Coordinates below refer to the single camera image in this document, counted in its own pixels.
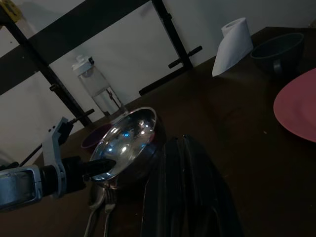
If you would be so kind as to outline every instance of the fork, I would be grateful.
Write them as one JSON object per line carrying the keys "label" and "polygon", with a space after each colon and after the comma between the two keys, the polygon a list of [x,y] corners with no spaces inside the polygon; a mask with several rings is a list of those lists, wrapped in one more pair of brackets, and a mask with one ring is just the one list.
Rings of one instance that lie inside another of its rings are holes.
{"label": "fork", "polygon": [[103,237],[108,237],[108,229],[109,229],[109,218],[110,214],[115,208],[117,203],[117,194],[113,189],[106,189],[105,190],[105,227],[104,227],[104,234]]}

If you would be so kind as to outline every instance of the pink plate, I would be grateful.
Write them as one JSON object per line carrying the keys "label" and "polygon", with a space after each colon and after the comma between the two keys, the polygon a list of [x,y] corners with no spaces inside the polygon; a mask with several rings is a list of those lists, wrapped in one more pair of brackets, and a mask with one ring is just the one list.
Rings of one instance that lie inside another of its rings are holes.
{"label": "pink plate", "polygon": [[316,69],[299,76],[280,91],[274,113],[287,130],[316,142]]}

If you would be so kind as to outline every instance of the metal bowl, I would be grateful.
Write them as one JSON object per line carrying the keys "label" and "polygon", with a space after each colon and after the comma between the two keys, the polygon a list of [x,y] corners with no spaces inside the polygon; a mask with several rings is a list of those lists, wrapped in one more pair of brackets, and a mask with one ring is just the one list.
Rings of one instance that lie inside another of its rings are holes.
{"label": "metal bowl", "polygon": [[91,160],[108,158],[116,165],[92,180],[119,189],[145,177],[165,141],[164,128],[154,109],[132,111],[106,133],[94,150]]}

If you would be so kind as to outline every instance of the purple bowl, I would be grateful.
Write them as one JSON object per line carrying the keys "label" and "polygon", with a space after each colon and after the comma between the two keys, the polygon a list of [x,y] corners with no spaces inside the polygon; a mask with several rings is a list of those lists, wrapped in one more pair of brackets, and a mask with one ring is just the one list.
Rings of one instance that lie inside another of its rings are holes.
{"label": "purple bowl", "polygon": [[110,130],[112,127],[111,124],[105,124],[96,130],[92,131],[81,143],[81,148],[89,152],[90,154],[93,154],[95,148],[101,141],[101,139],[104,137],[104,135]]}

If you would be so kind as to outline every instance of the white paper towel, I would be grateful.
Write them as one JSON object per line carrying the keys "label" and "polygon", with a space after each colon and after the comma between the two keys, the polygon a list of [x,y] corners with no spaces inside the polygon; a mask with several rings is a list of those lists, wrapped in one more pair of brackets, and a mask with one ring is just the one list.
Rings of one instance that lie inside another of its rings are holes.
{"label": "white paper towel", "polygon": [[218,47],[213,77],[231,68],[253,49],[246,18],[228,23],[222,33],[224,39]]}

